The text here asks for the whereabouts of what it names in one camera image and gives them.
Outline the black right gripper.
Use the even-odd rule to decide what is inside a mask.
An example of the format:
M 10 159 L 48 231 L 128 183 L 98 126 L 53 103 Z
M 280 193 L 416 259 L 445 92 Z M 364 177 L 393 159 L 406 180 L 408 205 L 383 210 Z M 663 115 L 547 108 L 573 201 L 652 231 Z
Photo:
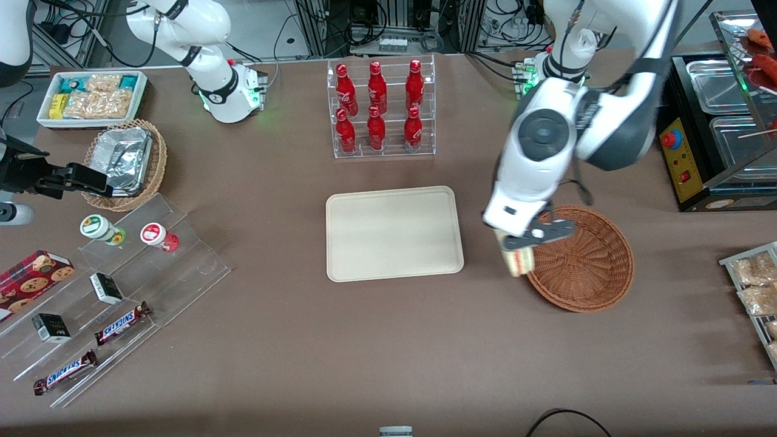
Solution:
M 67 164 L 67 180 L 56 177 L 59 166 L 47 161 L 50 153 L 41 151 L 14 137 L 2 137 L 1 183 L 2 191 L 17 194 L 36 194 L 61 200 L 64 192 L 85 192 L 99 197 L 113 197 L 102 172 L 81 165 Z

